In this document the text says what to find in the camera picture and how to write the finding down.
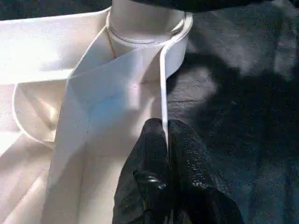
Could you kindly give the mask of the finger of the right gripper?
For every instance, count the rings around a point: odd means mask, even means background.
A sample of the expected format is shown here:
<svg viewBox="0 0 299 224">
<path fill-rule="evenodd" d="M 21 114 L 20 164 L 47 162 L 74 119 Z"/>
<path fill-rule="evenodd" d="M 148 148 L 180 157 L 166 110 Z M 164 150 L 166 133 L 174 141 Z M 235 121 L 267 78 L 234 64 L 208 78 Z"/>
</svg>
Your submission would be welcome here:
<svg viewBox="0 0 299 224">
<path fill-rule="evenodd" d="M 261 0 L 135 0 L 137 3 L 176 9 L 184 12 L 208 12 L 213 10 L 259 4 Z"/>
</svg>

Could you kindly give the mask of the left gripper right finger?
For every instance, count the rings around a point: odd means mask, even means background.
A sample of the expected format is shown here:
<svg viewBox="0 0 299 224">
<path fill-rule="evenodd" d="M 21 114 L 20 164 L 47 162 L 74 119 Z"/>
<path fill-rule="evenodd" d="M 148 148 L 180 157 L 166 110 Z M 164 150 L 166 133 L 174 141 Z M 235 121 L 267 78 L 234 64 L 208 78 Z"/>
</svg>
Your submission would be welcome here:
<svg viewBox="0 0 299 224">
<path fill-rule="evenodd" d="M 172 181 L 179 205 L 193 224 L 242 224 L 229 184 L 213 167 L 203 140 L 187 124 L 168 123 Z"/>
</svg>

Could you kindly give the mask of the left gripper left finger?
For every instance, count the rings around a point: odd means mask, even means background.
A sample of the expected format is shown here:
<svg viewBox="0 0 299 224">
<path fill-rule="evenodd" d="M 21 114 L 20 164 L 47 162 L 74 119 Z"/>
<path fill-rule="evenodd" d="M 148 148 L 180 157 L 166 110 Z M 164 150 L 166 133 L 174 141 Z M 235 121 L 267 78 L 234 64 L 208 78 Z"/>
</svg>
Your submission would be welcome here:
<svg viewBox="0 0 299 224">
<path fill-rule="evenodd" d="M 147 120 L 126 159 L 114 195 L 114 224 L 163 224 L 170 212 L 165 133 L 160 119 Z"/>
</svg>

